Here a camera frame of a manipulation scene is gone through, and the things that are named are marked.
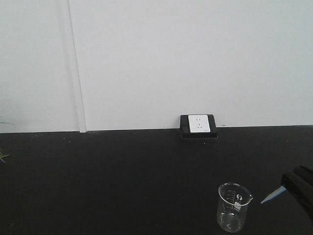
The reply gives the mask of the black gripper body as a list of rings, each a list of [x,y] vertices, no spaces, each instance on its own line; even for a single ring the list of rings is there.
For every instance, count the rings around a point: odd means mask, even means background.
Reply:
[[[297,200],[313,223],[313,170],[297,166],[282,175],[282,186]]]

